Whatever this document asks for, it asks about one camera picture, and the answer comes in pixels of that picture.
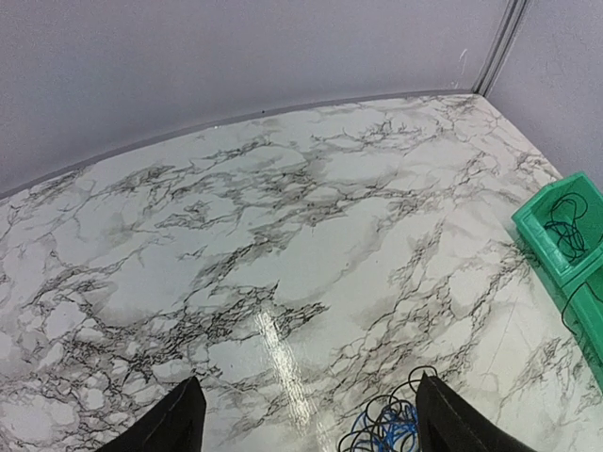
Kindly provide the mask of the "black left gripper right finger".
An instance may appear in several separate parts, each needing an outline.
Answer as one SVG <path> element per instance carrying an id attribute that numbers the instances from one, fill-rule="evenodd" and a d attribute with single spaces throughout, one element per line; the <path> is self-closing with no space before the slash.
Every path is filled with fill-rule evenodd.
<path id="1" fill-rule="evenodd" d="M 533 451 L 490 422 L 436 376 L 423 374 L 416 391 L 416 410 L 422 451 Z"/>

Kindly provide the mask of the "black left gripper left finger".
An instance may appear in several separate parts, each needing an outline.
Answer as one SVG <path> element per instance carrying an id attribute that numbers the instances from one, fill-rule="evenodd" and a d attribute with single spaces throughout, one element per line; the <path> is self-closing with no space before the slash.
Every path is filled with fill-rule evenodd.
<path id="1" fill-rule="evenodd" d="M 132 427 L 98 452 L 202 450 L 206 400 L 196 377 L 182 380 Z"/>

